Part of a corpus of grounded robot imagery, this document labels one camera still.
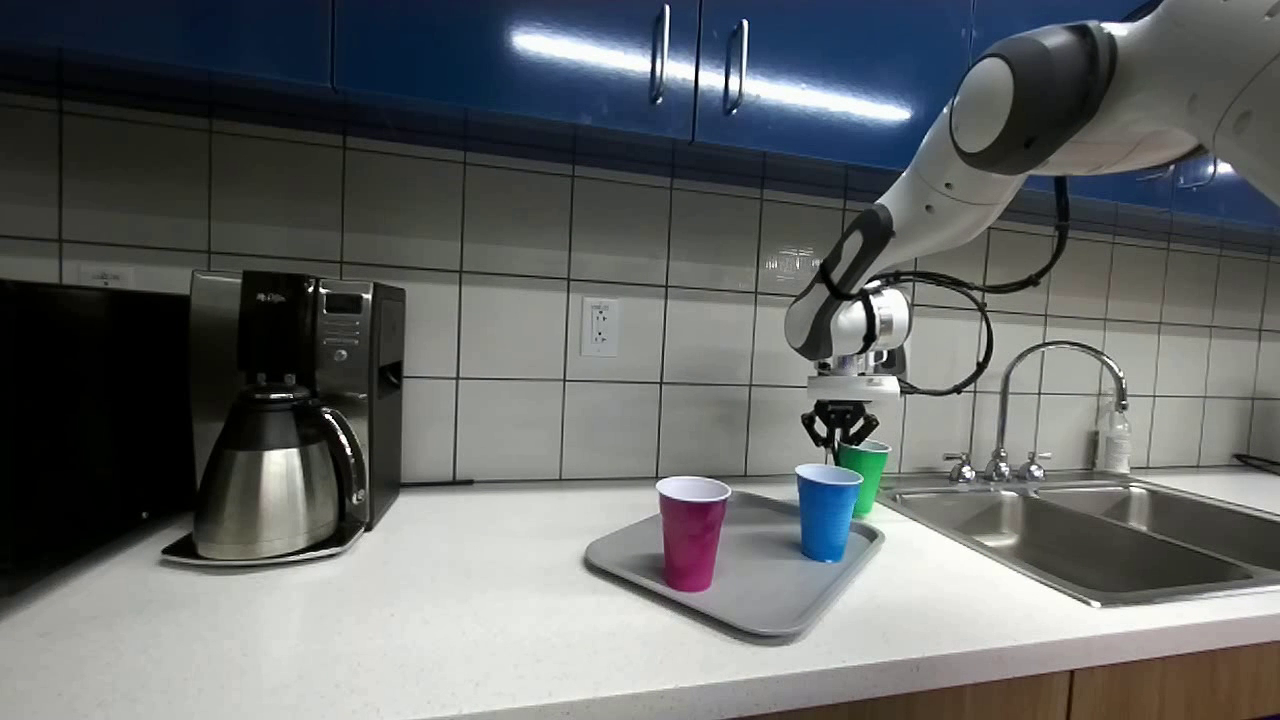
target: white countertop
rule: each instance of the white countertop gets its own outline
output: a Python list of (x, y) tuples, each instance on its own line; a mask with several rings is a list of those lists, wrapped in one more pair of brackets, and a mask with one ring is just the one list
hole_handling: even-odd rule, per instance
[[(1280, 475), (1156, 481), (1280, 511)], [(745, 646), (579, 566), (594, 537), (651, 511), (643, 483), (403, 492), (347, 556), (267, 574), (161, 566), (174, 524), (0, 614), (0, 707), (745, 718), (1280, 641), (1280, 583), (1089, 609), (876, 509), (887, 541), (817, 629)]]

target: sink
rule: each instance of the sink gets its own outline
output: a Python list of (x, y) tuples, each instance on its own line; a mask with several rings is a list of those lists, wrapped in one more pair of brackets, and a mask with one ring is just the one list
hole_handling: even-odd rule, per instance
[(1153, 603), (1273, 580), (1254, 566), (1116, 519), (1128, 506), (1106, 488), (1110, 506), (1059, 492), (1045, 501), (1026, 488), (887, 492), (885, 506), (1083, 603)]
[(1032, 495), (1073, 509), (1083, 517), (1101, 517), (1110, 524), (1128, 524), (1175, 545), (1191, 545), (1200, 553), (1214, 553), (1250, 570), (1280, 574), (1280, 519), (1249, 509), (1228, 509), (1214, 501), (1195, 501), (1183, 492), (1153, 488), (1153, 483), (1038, 483)]

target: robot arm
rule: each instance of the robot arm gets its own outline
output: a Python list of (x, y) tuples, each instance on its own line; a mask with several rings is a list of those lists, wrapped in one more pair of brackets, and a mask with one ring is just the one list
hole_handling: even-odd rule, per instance
[(986, 50), (788, 307), (782, 336), (817, 363), (813, 440), (866, 438), (864, 406), (894, 398), (880, 363), (906, 341), (906, 299), (876, 278), (968, 246), (1026, 176), (1156, 167), (1202, 145), (1280, 200), (1274, 16), (1274, 0), (1165, 0), (1136, 24), (1052, 24)]

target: carafe handle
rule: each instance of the carafe handle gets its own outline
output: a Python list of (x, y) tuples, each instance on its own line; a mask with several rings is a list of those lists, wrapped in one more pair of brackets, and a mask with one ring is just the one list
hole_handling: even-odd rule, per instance
[(361, 456), (352, 423), (339, 414), (319, 406), (319, 420), (327, 423), (327, 449), (339, 463), (336, 541), (352, 541), (364, 528), (364, 509), (366, 509), (364, 456)]

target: backsplash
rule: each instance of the backsplash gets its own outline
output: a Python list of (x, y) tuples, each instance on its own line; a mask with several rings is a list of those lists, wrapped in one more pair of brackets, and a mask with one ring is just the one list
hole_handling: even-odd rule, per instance
[[(185, 294), (186, 274), (298, 268), (407, 288), (407, 481), (782, 475), (799, 431), (791, 294), (871, 198), (829, 200), (469, 150), (0, 98), (0, 278)], [(1045, 266), (996, 223), (933, 255), (968, 282)], [(953, 386), (979, 325), (914, 294), (912, 381)], [(614, 311), (585, 345), (585, 303)], [(1035, 294), (996, 295), (977, 392), (880, 409), (894, 467), (986, 456), (1003, 363), (1046, 336), (1106, 348), (1136, 463), (1280, 453), (1280, 266), (1076, 231)], [(1089, 461), (1106, 375), (1073, 354), (1010, 381), (1008, 453)]]

